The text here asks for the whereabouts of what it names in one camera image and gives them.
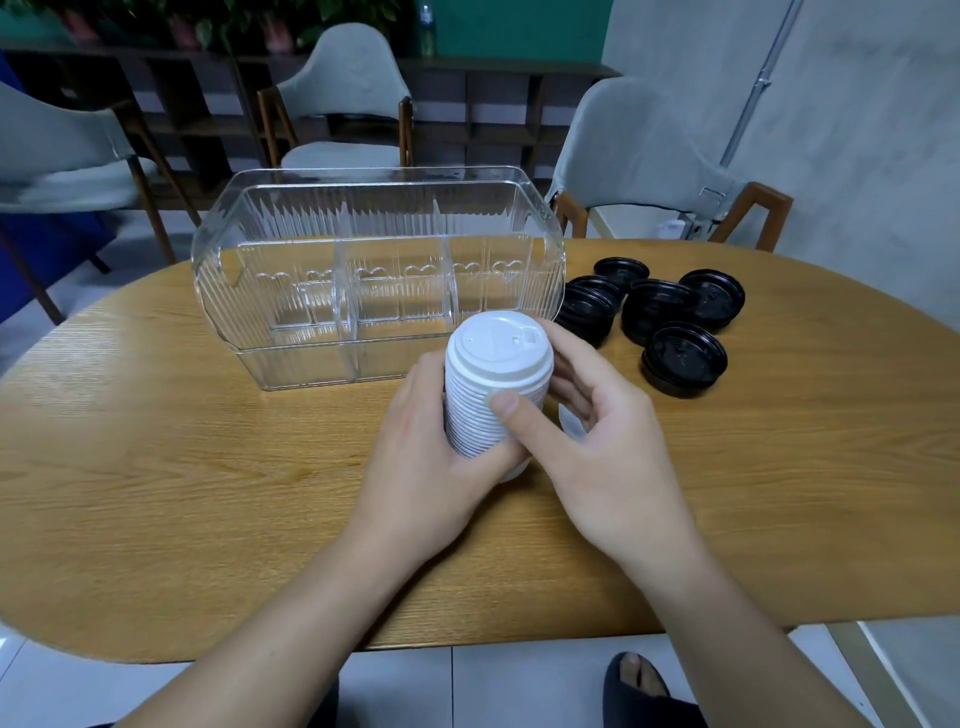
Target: clear plastic organizer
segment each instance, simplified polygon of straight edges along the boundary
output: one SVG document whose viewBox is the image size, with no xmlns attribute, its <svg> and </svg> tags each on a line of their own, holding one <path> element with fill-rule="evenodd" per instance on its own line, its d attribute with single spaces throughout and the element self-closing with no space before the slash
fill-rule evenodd
<svg viewBox="0 0 960 728">
<path fill-rule="evenodd" d="M 262 389 L 402 376 L 467 316 L 552 319 L 564 295 L 560 225 L 514 167 L 242 172 L 192 260 Z"/>
</svg>

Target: shelving unit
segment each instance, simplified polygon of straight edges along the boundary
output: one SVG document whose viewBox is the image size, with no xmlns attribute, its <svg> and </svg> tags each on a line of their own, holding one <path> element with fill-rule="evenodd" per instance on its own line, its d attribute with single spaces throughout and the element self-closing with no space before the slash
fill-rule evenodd
<svg viewBox="0 0 960 728">
<path fill-rule="evenodd" d="M 133 89 L 121 66 L 124 58 L 146 62 L 163 105 L 163 113 L 145 114 L 148 128 L 158 136 L 178 138 L 191 173 L 185 180 L 198 204 L 208 206 L 231 176 L 224 139 L 253 141 L 258 160 L 269 166 L 266 142 L 256 103 L 256 92 L 271 85 L 273 56 L 227 57 L 171 49 L 121 48 L 101 45 L 76 46 L 0 37 L 0 49 L 27 90 L 56 106 L 100 108 L 122 100 L 134 100 Z M 303 63 L 306 56 L 288 59 Z M 229 71 L 242 114 L 212 114 L 195 71 L 195 62 L 220 63 Z M 561 77 L 586 78 L 589 83 L 617 76 L 599 63 L 564 61 L 511 61 L 504 59 L 434 58 L 398 59 L 404 76 L 431 71 L 466 74 L 463 122 L 414 122 L 414 151 L 421 144 L 463 145 L 467 157 L 474 145 L 511 146 L 521 149 L 521 166 L 535 177 L 540 150 L 561 147 L 567 127 L 542 124 L 544 102 L 552 83 Z M 477 104 L 475 79 L 480 74 L 516 74 L 528 79 L 526 118 L 522 124 L 490 124 L 474 120 Z M 64 89 L 72 94 L 67 95 Z M 334 140 L 396 144 L 396 122 L 378 118 L 309 118 L 294 122 L 302 141 Z M 277 130 L 281 144 L 286 135 Z M 142 141 L 132 138 L 137 153 L 147 157 Z M 536 181 L 546 187 L 549 181 Z M 177 207 L 172 196 L 160 194 L 165 206 Z"/>
</svg>

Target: wood grain tabletop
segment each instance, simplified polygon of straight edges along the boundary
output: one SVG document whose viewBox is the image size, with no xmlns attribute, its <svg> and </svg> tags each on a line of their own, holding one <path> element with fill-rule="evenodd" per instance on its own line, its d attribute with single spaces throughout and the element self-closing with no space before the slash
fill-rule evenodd
<svg viewBox="0 0 960 728">
<path fill-rule="evenodd" d="M 567 276 L 607 255 L 746 288 L 699 399 L 652 390 L 618 325 L 602 353 L 651 392 L 697 523 L 759 604 L 783 625 L 960 612 L 960 335 L 731 246 L 568 241 Z M 336 536 L 397 384 L 259 391 L 187 263 L 91 306 L 0 381 L 0 619 L 81 655 L 196 658 Z M 657 631 L 534 463 L 369 645 Z"/>
</svg>

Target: forearm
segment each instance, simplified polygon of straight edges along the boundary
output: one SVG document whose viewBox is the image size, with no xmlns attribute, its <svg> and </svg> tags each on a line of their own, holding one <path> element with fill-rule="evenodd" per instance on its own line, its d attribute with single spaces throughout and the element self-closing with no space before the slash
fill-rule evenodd
<svg viewBox="0 0 960 728">
<path fill-rule="evenodd" d="M 746 595 L 699 535 L 626 571 L 657 613 L 712 728 L 869 723 Z"/>
<path fill-rule="evenodd" d="M 346 530 L 120 725 L 302 726 L 415 566 L 375 535 Z"/>
</svg>

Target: chair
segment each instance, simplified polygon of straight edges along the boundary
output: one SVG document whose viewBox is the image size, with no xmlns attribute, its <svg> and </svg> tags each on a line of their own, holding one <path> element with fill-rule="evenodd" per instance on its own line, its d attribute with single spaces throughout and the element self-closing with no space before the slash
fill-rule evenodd
<svg viewBox="0 0 960 728">
<path fill-rule="evenodd" d="M 407 167 L 413 165 L 413 104 L 387 39 L 362 23 L 324 32 L 304 67 L 258 93 L 270 162 L 284 169 Z M 291 150 L 280 158 L 273 111 Z M 395 119 L 398 146 L 314 141 L 300 145 L 291 119 L 365 114 Z"/>
<path fill-rule="evenodd" d="M 773 252 L 793 198 L 739 180 L 697 150 L 668 100 L 640 79 L 594 85 L 581 100 L 547 193 L 561 227 L 587 237 L 588 221 L 604 237 L 656 237 L 657 226 L 684 213 L 716 228 L 726 242 L 754 205 L 766 220 L 756 247 Z"/>
<path fill-rule="evenodd" d="M 141 135 L 156 162 L 136 155 L 120 116 Z M 123 102 L 99 111 L 60 109 L 0 83 L 0 212 L 101 212 L 132 206 L 139 197 L 167 262 L 175 263 L 150 187 L 157 169 L 177 190 L 194 224 L 200 225 L 200 215 L 147 131 L 136 104 Z M 63 314 L 2 229 L 0 247 L 50 319 L 61 324 Z M 109 272 L 97 255 L 87 257 L 102 273 Z"/>
</svg>

